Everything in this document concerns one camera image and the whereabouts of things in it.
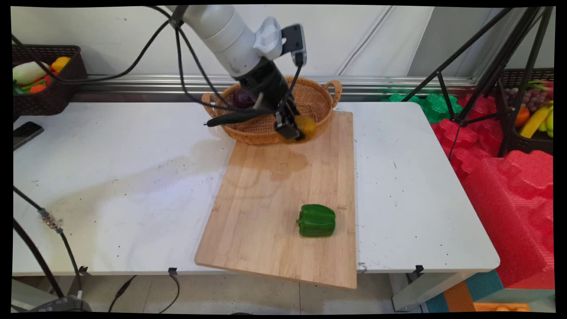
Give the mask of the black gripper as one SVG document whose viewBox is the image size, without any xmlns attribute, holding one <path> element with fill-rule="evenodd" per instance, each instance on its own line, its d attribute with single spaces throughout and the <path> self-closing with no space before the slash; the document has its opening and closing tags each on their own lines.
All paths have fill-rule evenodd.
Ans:
<svg viewBox="0 0 567 319">
<path fill-rule="evenodd" d="M 288 82 L 273 61 L 260 61 L 251 71 L 238 77 L 241 88 L 255 101 L 251 111 L 239 111 L 244 117 L 275 114 L 275 132 L 282 143 L 306 139 L 295 117 L 300 115 Z"/>
</svg>

